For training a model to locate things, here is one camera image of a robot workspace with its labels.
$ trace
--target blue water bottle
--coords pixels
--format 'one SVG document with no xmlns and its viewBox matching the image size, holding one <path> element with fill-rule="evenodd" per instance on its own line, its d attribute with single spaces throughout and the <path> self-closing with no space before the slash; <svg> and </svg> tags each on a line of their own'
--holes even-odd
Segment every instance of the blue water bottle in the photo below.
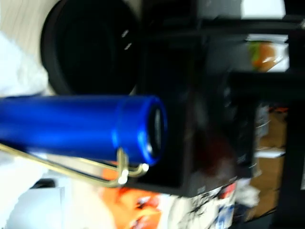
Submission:
<svg viewBox="0 0 305 229">
<path fill-rule="evenodd" d="M 51 96 L 0 99 L 0 142 L 95 160 L 155 164 L 164 150 L 166 113 L 155 96 Z"/>
</svg>

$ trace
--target gold wire handle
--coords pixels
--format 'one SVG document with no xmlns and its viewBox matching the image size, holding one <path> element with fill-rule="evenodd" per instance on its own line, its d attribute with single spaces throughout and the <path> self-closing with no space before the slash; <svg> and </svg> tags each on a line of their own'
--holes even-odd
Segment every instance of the gold wire handle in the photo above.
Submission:
<svg viewBox="0 0 305 229">
<path fill-rule="evenodd" d="M 88 159 L 83 159 L 83 158 L 79 158 L 79 160 L 91 164 L 91 165 L 95 165 L 101 168 L 108 168 L 111 170 L 116 170 L 118 171 L 118 177 L 114 180 L 106 180 L 103 178 L 99 178 L 96 176 L 92 176 L 86 173 L 83 173 L 81 171 L 77 171 L 68 167 L 65 167 L 61 164 L 55 163 L 55 162 L 51 162 L 49 160 L 44 160 L 41 159 L 37 156 L 33 156 L 31 154 L 22 152 L 20 150 L 14 149 L 12 147 L 6 146 L 4 144 L 0 144 L 0 150 L 9 153 L 11 155 L 14 156 L 20 156 L 26 160 L 35 162 L 39 165 L 45 166 L 48 169 L 54 170 L 56 172 L 62 173 L 64 175 L 67 175 L 69 177 L 72 178 L 76 178 L 76 179 L 81 179 L 84 180 L 88 183 L 92 183 L 94 185 L 99 185 L 99 186 L 103 186 L 103 187 L 119 187 L 124 185 L 127 180 L 128 180 L 128 176 L 130 177 L 139 177 L 144 175 L 147 170 L 148 170 L 148 165 L 147 164 L 140 164 L 137 168 L 129 168 L 128 167 L 128 156 L 127 154 L 123 151 L 122 148 L 119 148 L 117 151 L 117 162 L 118 165 L 108 165 L 108 164 L 103 164 L 103 163 L 99 163 L 99 162 L 95 162 L 95 161 L 90 161 Z"/>
</svg>

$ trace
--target white cloth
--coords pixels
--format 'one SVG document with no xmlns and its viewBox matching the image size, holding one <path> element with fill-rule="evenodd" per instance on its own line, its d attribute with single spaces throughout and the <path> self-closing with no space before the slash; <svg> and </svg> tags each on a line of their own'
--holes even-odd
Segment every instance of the white cloth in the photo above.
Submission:
<svg viewBox="0 0 305 229">
<path fill-rule="evenodd" d="M 44 68 L 0 31 L 0 97 L 41 93 L 47 85 Z M 0 228 L 5 226 L 18 198 L 46 171 L 33 162 L 0 151 Z"/>
</svg>

